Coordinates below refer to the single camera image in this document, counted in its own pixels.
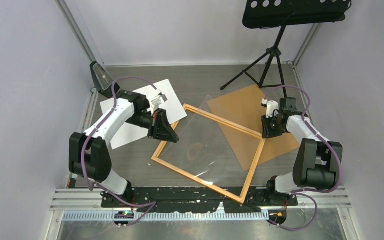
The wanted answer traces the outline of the black metronome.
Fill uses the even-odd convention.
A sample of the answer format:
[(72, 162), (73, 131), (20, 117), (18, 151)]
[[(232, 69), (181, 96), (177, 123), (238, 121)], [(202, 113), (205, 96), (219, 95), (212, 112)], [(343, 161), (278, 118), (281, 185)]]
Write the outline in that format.
[(112, 86), (114, 78), (97, 61), (93, 61), (89, 65), (89, 68), (94, 87), (96, 88), (98, 93), (106, 97), (107, 99), (113, 98), (114, 96), (112, 92)]

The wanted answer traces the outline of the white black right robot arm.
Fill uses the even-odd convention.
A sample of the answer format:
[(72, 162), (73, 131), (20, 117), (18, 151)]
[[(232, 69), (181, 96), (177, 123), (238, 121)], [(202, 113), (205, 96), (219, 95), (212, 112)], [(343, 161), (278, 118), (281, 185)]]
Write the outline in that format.
[(291, 134), (300, 144), (292, 172), (273, 176), (266, 184), (265, 201), (285, 204), (299, 192), (330, 192), (340, 181), (343, 147), (317, 131), (306, 113), (296, 108), (296, 99), (263, 99), (266, 114), (261, 117), (264, 139)]

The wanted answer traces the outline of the black music stand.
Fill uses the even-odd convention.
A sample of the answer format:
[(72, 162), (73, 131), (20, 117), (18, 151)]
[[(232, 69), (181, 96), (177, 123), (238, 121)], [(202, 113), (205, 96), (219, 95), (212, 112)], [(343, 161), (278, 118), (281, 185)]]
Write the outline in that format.
[[(285, 84), (281, 64), (281, 51), (279, 45), (287, 26), (335, 23), (342, 22), (346, 18), (353, 2), (351, 0), (248, 0), (243, 13), (242, 24), (248, 29), (269, 30), (280, 28), (272, 47), (243, 69), (238, 75), (220, 87), (223, 91), (242, 75), (248, 76), (259, 89), (274, 88), (277, 84), (264, 86), (268, 71), (273, 60), (277, 61), (280, 75), (280, 84)], [(248, 71), (257, 63), (268, 57), (260, 80), (256, 80)]]

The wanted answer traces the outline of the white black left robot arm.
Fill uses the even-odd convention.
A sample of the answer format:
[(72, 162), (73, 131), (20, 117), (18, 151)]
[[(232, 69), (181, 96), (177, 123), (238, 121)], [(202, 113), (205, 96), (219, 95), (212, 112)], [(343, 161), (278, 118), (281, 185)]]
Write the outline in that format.
[(121, 91), (116, 103), (85, 132), (74, 132), (69, 138), (68, 169), (114, 193), (121, 207), (133, 202), (132, 184), (112, 169), (108, 146), (117, 131), (125, 124), (147, 130), (148, 137), (177, 143), (179, 137), (168, 121), (167, 111), (158, 108), (150, 111), (151, 104), (143, 94)]

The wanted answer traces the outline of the brown backing board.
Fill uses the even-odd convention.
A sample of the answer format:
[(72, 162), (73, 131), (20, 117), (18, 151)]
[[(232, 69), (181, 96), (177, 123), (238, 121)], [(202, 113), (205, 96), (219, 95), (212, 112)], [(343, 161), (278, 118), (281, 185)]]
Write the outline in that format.
[[(264, 97), (265, 95), (261, 89), (252, 85), (214, 99), (208, 99), (206, 104), (213, 115), (262, 134), (261, 117), (266, 114), (266, 109), (261, 106)], [(219, 126), (242, 169), (248, 171), (260, 141), (223, 124)], [(258, 163), (268, 162), (299, 147), (300, 144), (290, 133), (267, 139)]]

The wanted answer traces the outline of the clear acrylic sheet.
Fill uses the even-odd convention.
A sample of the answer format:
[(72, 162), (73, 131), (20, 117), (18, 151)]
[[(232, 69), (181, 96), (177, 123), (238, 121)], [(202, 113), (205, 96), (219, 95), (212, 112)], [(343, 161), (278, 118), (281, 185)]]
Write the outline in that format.
[[(249, 170), (244, 171), (241, 167), (219, 126), (223, 123), (189, 110), (186, 113), (187, 117), (176, 127), (179, 142), (167, 143), (159, 158), (207, 184), (218, 187), (244, 186)], [(252, 137), (260, 143), (259, 136)]]

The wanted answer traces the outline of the aluminium rail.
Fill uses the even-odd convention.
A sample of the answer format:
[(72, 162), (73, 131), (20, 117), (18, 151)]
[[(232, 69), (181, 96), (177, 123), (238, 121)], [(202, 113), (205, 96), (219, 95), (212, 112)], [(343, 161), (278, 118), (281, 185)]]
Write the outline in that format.
[[(222, 204), (234, 204), (235, 200), (217, 193), (207, 187), (137, 187), (132, 198), (133, 205), (146, 205), (156, 202), (161, 208), (163, 205), (213, 205), (221, 207)], [(253, 207), (275, 209), (283, 204), (267, 203), (264, 200), (266, 189), (264, 187), (251, 187), (245, 197), (245, 204)], [(352, 204), (344, 187), (331, 193), (318, 193), (305, 191), (292, 197), (287, 204), (290, 209), (313, 208), (351, 208)], [(90, 191), (86, 188), (57, 189), (51, 202), (51, 210), (101, 210), (121, 209), (126, 207), (117, 199), (107, 196), (104, 190)]]

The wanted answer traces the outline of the orange wooden picture frame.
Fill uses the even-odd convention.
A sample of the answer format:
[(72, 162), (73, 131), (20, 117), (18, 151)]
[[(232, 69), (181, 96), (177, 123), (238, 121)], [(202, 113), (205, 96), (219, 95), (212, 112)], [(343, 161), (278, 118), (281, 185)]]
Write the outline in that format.
[(240, 204), (245, 202), (265, 139), (261, 133), (184, 104), (192, 116), (178, 143), (162, 141), (151, 159)]

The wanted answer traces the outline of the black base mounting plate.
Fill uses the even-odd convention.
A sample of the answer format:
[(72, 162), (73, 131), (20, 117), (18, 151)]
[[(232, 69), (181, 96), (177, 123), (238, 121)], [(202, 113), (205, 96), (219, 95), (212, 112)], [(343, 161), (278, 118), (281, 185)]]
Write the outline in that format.
[(227, 196), (207, 187), (136, 187), (127, 196), (122, 197), (134, 205), (156, 202), (151, 213), (214, 213), (224, 207), (226, 213), (256, 213), (260, 207), (296, 207), (296, 198), (275, 200), (267, 198), (265, 187), (250, 187), (244, 203), (234, 201)]

